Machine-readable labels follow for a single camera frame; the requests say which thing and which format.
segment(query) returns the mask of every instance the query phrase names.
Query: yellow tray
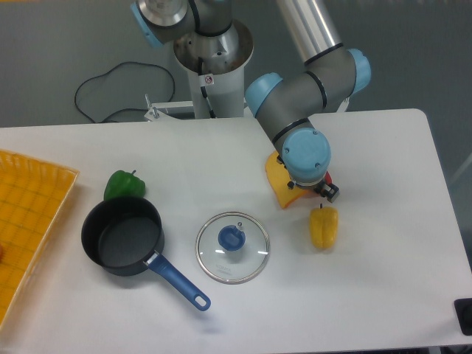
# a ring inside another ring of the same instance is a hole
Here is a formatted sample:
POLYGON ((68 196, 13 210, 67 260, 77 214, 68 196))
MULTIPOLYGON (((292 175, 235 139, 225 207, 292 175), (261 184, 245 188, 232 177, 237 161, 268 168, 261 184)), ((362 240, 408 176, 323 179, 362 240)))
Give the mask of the yellow tray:
POLYGON ((0 328, 37 263, 78 173, 0 150, 0 328))

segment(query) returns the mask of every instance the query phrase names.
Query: blue pot handle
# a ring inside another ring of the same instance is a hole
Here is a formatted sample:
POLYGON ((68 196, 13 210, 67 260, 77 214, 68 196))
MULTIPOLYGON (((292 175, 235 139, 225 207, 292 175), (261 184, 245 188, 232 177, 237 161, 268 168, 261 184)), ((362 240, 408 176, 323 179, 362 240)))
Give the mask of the blue pot handle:
POLYGON ((200 289, 193 285, 162 254, 154 254, 147 262, 147 267, 166 279, 180 294, 184 295, 197 309, 206 311, 211 301, 200 289))

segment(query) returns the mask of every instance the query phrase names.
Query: yellow bell pepper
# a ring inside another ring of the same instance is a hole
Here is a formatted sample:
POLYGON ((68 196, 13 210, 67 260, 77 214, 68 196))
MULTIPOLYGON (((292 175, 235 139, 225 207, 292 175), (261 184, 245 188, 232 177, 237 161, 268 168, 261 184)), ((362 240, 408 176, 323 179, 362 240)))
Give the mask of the yellow bell pepper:
POLYGON ((318 249, 328 249, 336 242, 338 210, 331 206, 313 209, 310 213, 311 243, 318 249))

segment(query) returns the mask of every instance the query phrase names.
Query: red part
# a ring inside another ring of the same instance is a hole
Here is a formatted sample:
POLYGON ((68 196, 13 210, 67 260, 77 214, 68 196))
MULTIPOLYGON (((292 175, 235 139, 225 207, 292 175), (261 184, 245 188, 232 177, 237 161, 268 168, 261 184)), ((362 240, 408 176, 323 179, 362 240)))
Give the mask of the red part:
POLYGON ((331 178, 331 175, 329 172, 326 171, 326 175, 324 175, 324 180, 326 181, 326 184, 332 184, 333 179, 331 178))

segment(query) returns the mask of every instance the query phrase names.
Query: glass lid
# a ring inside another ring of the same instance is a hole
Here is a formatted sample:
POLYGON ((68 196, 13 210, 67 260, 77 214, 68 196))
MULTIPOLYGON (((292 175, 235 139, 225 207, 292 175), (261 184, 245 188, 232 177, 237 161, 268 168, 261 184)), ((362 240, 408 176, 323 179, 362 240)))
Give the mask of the glass lid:
POLYGON ((242 212, 225 212, 201 228, 195 252, 202 269, 218 282, 239 284, 257 276, 269 255, 267 232, 242 212))

